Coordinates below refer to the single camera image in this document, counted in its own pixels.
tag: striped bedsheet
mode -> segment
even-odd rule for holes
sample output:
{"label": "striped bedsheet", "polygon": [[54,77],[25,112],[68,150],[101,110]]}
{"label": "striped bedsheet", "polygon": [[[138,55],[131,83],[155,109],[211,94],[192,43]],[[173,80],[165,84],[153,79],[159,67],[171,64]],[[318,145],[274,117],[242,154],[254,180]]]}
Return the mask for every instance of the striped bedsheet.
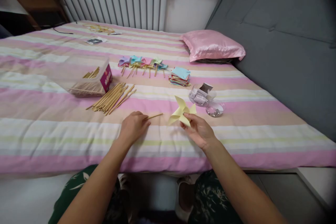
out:
{"label": "striped bedsheet", "polygon": [[[187,105],[191,89],[171,85],[168,72],[148,78],[142,70],[126,79],[117,63],[121,56],[159,57],[170,68],[191,70],[191,84],[209,83],[226,105],[223,116],[212,118],[204,108],[197,114],[213,127],[237,163],[251,169],[336,166],[336,143],[292,113],[235,67],[189,63],[179,34],[111,25],[122,35],[93,33],[69,23],[0,40],[0,173],[44,173],[79,170],[98,163],[118,136],[125,115],[140,110],[151,119],[147,135],[136,142],[121,172],[196,173],[210,169],[202,151],[178,123],[167,126],[177,109],[174,96]],[[89,45],[85,40],[104,37]],[[47,78],[48,68],[75,54],[110,58],[113,83],[135,84],[137,92],[110,116],[85,110],[97,98],[75,98]]]}

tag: black cable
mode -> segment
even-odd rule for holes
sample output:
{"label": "black cable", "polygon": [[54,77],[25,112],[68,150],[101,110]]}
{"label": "black cable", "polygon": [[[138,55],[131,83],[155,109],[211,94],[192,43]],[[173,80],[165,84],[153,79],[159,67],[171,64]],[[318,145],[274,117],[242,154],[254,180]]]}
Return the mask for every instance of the black cable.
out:
{"label": "black cable", "polygon": [[[55,28],[53,28],[55,31],[57,31]],[[57,31],[59,33],[63,33],[63,32],[60,32],[60,31]],[[64,33],[64,34],[73,34],[73,33]]]}

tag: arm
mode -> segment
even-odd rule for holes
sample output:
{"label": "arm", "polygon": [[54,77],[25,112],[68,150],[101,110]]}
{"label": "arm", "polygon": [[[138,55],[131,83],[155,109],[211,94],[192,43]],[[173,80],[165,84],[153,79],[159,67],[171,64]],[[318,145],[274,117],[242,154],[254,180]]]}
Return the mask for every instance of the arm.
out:
{"label": "arm", "polygon": [[121,163],[133,143],[149,127],[150,122],[143,121],[147,117],[137,111],[124,119],[119,137],[71,202],[59,224],[103,222]]}
{"label": "arm", "polygon": [[287,223],[272,201],[237,165],[210,125],[202,118],[184,113],[191,128],[181,123],[189,137],[203,150],[227,197],[245,224]]}

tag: pink box label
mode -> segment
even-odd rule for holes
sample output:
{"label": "pink box label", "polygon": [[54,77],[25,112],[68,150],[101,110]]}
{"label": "pink box label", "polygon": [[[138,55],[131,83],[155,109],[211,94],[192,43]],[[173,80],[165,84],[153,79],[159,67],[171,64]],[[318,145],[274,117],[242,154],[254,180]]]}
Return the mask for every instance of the pink box label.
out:
{"label": "pink box label", "polygon": [[110,84],[112,82],[112,72],[111,72],[110,64],[107,65],[106,70],[100,79],[100,82],[103,85],[103,88],[106,93],[109,90]]}

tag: stack of colored paper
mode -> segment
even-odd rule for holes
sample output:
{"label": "stack of colored paper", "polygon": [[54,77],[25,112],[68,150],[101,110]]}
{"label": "stack of colored paper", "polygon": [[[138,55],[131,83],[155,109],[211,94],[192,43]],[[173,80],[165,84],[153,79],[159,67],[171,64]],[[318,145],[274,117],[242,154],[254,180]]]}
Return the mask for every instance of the stack of colored paper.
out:
{"label": "stack of colored paper", "polygon": [[190,71],[180,67],[174,67],[169,80],[174,85],[190,86]]}

